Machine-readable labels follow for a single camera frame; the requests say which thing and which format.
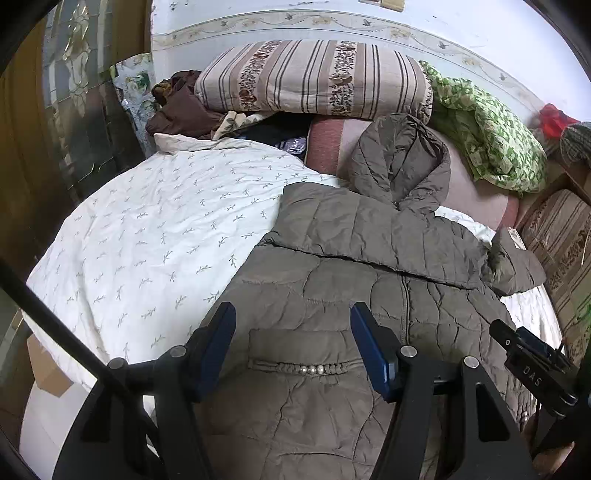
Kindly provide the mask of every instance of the jacket hood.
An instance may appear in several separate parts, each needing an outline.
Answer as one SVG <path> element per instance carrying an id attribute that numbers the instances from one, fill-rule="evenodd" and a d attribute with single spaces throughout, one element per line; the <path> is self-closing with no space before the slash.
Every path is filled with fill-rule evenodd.
<path id="1" fill-rule="evenodd" d="M 382 116 L 359 138 L 349 165 L 349 188 L 415 213 L 434 212 L 447 197 L 447 147 L 407 113 Z"/>

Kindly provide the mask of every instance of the red cloth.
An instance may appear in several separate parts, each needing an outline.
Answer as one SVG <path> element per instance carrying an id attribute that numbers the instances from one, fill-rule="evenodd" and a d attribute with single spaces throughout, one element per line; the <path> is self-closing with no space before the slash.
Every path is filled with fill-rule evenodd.
<path id="1" fill-rule="evenodd" d="M 542 110 L 540 110 L 539 119 L 541 122 L 542 132 L 548 139 L 560 139 L 562 131 L 571 124 L 579 123 L 578 120 L 565 115 L 562 110 L 558 110 L 554 105 L 549 103 Z"/>

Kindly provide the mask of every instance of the pink pillow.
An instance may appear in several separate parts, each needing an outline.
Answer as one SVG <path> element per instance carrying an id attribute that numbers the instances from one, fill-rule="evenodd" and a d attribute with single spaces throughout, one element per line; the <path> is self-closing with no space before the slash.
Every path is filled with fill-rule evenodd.
<path id="1" fill-rule="evenodd" d="M 319 173 L 336 175 L 346 180 L 346 162 L 370 123 L 355 118 L 316 115 L 308 133 L 306 166 Z M 463 212 L 494 230 L 502 226 L 513 227 L 519 199 L 486 180 L 474 182 L 465 160 L 452 141 L 430 130 L 447 145 L 451 158 L 452 175 L 443 206 Z"/>

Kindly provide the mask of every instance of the floral striped cushion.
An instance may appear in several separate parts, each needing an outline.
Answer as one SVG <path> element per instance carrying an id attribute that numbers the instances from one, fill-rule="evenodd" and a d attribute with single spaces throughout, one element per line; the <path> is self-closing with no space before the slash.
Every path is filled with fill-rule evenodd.
<path id="1" fill-rule="evenodd" d="M 546 289 L 579 364 L 591 334 L 591 206 L 569 190 L 548 198 L 524 225 L 522 238 L 544 267 Z"/>
<path id="2" fill-rule="evenodd" d="M 418 62 L 385 47 L 334 40 L 250 43 L 219 55 L 195 93 L 207 109 L 373 119 L 404 112 L 427 123 L 431 84 Z"/>

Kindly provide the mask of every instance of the white bed sheet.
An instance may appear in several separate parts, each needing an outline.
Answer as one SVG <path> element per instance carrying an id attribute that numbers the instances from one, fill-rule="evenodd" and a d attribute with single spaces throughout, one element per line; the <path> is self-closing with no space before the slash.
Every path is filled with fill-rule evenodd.
<path id="1" fill-rule="evenodd" d="M 105 363 L 118 356 L 147 361 L 186 342 L 272 228 L 283 187 L 340 182 L 257 142 L 159 134 L 156 142 L 159 153 L 110 181 L 64 221 L 28 280 Z M 437 215 L 488 243 L 495 234 L 445 207 Z M 558 346 L 560 328 L 544 287 L 502 301 L 517 326 Z M 25 319 L 57 365 L 89 390 L 95 378 Z"/>

